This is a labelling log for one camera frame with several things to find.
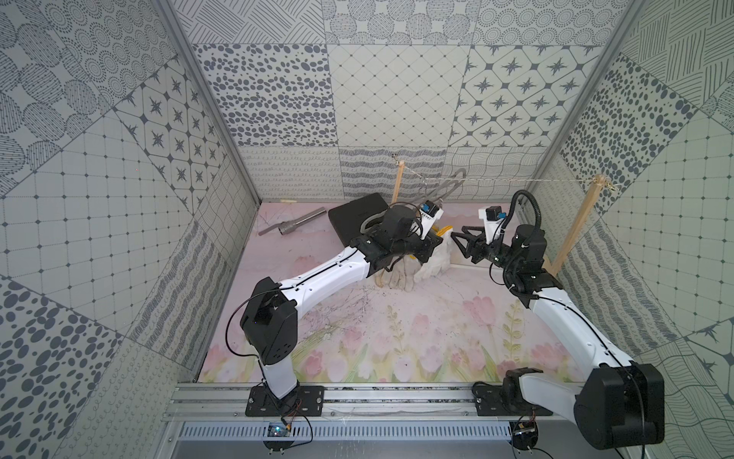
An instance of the small wooden piece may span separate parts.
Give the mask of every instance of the small wooden piece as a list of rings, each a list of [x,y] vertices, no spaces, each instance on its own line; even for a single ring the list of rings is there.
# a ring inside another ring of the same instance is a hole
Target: small wooden piece
[[[398,176],[395,177],[395,188],[393,188],[393,200],[390,204],[394,204],[398,200],[398,194],[400,193],[400,182],[403,180],[403,170],[405,169],[405,161],[398,162]]]
[[[589,218],[589,214],[594,208],[594,204],[596,204],[597,199],[599,199],[599,194],[602,192],[605,185],[605,176],[601,174],[594,176],[594,180],[589,187],[589,191],[586,192],[584,202],[581,203],[581,207],[579,207],[578,209],[576,219],[573,220],[571,229],[568,230],[568,234],[566,234],[566,239],[563,241],[561,249],[556,254],[556,259],[553,260],[553,264],[550,266],[550,269],[547,270],[551,275],[557,275],[561,271],[561,266],[563,266],[566,258],[568,258],[569,252],[571,251],[571,249],[573,249],[573,245],[576,243],[576,238],[578,237],[578,234],[581,233],[582,229],[584,229],[586,219]]]

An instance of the rope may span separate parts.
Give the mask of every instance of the rope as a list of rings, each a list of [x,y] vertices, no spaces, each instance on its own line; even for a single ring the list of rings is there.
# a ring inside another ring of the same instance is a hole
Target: rope
[[[397,157],[395,158],[395,165],[397,166],[399,163]],[[513,181],[565,181],[570,183],[582,183],[582,184],[590,184],[592,183],[595,178],[589,177],[589,178],[431,178],[431,177],[424,177],[422,174],[420,174],[418,171],[413,170],[408,166],[407,164],[404,165],[405,170],[412,173],[414,176],[417,176],[420,178],[420,180],[423,181],[423,183],[427,186],[428,182],[435,181],[435,182],[441,182],[441,181],[458,181],[461,183],[464,182],[493,182],[493,181],[506,181],[506,182],[513,182]],[[619,191],[619,184],[613,184],[611,183],[610,177],[604,178],[604,187],[608,189],[609,191],[616,192]]]

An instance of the vent grille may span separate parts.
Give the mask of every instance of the vent grille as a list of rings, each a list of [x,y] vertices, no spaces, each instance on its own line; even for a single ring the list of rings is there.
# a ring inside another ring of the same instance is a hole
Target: vent grille
[[[509,440],[505,421],[317,421],[313,440]],[[308,440],[305,421],[293,423],[290,437],[268,437],[267,421],[186,422],[181,440],[293,441]]]

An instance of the work glove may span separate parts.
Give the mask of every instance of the work glove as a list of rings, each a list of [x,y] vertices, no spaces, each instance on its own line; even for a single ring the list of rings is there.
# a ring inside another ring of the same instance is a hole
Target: work glove
[[[374,275],[374,283],[379,288],[402,289],[411,292],[415,285],[413,277],[421,268],[421,263],[413,256],[406,255],[398,260],[391,271],[381,270]]]
[[[453,227],[446,226],[436,233],[443,238],[443,242],[433,250],[431,258],[423,263],[423,266],[415,274],[415,282],[425,281],[427,278],[439,275],[449,269],[451,266],[451,246],[454,244],[454,240],[451,239],[453,230]]]

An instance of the patterned tile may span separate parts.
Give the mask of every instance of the patterned tile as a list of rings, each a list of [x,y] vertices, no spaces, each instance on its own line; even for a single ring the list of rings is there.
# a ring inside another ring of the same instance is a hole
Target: patterned tile
[[[600,214],[624,192],[691,119],[695,107],[620,54],[560,150],[576,178],[602,173],[620,192],[605,190]]]
[[[113,110],[194,214],[217,176],[225,147],[190,83],[173,57]]]
[[[214,327],[232,267],[194,220],[127,337],[189,369]]]
[[[149,0],[40,3],[50,26],[80,64],[79,71],[112,105],[174,54]]]
[[[336,147],[240,148],[263,199],[344,199]]]
[[[340,146],[448,144],[467,46],[330,46]]]
[[[733,155],[732,134],[699,111],[603,217],[688,332],[734,317]]]
[[[321,0],[327,43],[476,43],[481,0]]]
[[[228,155],[225,156],[194,218],[204,226],[230,266],[237,265],[257,211],[258,204],[245,187],[237,166]]]
[[[729,458],[734,408],[684,339],[635,357],[665,381],[665,441],[648,447],[657,458]]]
[[[606,43],[628,0],[484,0],[476,23],[487,45]]]
[[[519,189],[524,181],[476,181],[480,178],[530,178],[545,155],[545,148],[449,148],[443,164],[442,177],[452,177],[466,170],[466,181],[446,197],[451,199],[504,200]]]
[[[731,73],[719,89],[706,99],[701,111],[711,115],[726,129],[734,131],[734,73]]]
[[[192,218],[113,112],[8,193],[2,211],[2,273],[121,332]]]
[[[732,27],[734,10],[728,1],[651,0],[622,52],[701,106],[734,71]]]
[[[123,337],[5,277],[0,285],[0,455],[49,458],[80,419]]]
[[[576,243],[559,280],[583,313],[630,355],[680,338],[603,221]]]
[[[323,43],[319,0],[175,0],[190,43]]]
[[[405,164],[426,178],[439,178],[445,149],[427,148],[339,148],[339,161],[344,180],[344,197],[361,198],[378,192],[385,200],[393,197],[396,161]],[[400,186],[400,199],[419,198],[435,185],[405,171]]]
[[[193,374],[123,339],[55,458],[143,458],[157,447],[161,413],[177,382]]]
[[[325,46],[195,47],[237,145],[336,144]]]
[[[548,242],[545,254],[552,261],[561,248],[561,244],[563,244],[566,234],[576,218],[578,209],[581,207],[581,203],[584,202],[586,193],[581,188],[580,183],[574,182],[575,176],[568,169],[563,158],[558,155],[548,163],[548,167],[543,171],[541,178],[551,181],[537,182],[533,190],[533,196],[535,196],[542,212],[542,228],[545,230],[545,240]],[[534,222],[535,216],[530,203],[526,202],[520,208],[527,221]],[[586,219],[584,229],[581,230],[579,237],[591,229],[597,220],[599,220],[599,214],[593,209]]]
[[[0,195],[109,109],[46,19],[23,3],[0,8]]]
[[[450,144],[549,146],[600,52],[599,46],[472,46]]]
[[[734,319],[730,318],[686,337],[703,368],[732,404],[734,404],[733,328]]]

